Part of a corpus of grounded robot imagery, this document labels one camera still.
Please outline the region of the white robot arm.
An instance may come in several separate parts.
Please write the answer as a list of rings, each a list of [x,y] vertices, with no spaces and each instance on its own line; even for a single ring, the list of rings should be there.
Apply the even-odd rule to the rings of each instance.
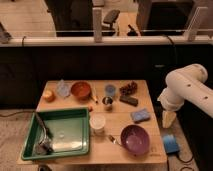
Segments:
[[[213,89],[205,85],[208,72],[201,64],[175,69],[165,77],[166,87],[158,97],[163,107],[162,126],[169,128],[176,112],[189,101],[213,118]]]

